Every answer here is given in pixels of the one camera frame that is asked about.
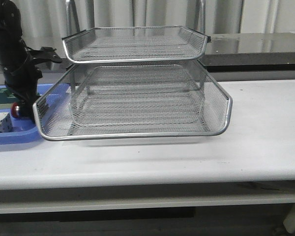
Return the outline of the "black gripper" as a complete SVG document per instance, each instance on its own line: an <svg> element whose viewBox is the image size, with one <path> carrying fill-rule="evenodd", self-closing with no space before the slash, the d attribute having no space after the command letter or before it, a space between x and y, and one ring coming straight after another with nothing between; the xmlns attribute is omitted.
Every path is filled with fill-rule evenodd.
<svg viewBox="0 0 295 236"><path fill-rule="evenodd" d="M25 118L28 110L32 123L35 123L33 104L37 100L37 82L42 78L37 65L41 63L49 64L51 68L53 63L62 63L62 59L52 47L29 50L20 46L6 53L3 60L5 85L20 99L16 105L16 115Z"/></svg>

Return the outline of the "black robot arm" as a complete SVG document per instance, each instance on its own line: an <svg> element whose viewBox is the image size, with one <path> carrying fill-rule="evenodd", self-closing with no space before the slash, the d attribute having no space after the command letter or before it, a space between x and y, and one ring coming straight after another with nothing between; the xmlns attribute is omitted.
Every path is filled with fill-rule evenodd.
<svg viewBox="0 0 295 236"><path fill-rule="evenodd" d="M19 100L12 104L11 115L34 120L32 106L39 98L37 85L42 78L37 65L46 63L51 67L62 59L52 47L28 47L22 35L20 10L14 2L0 0L0 67L6 88Z"/></svg>

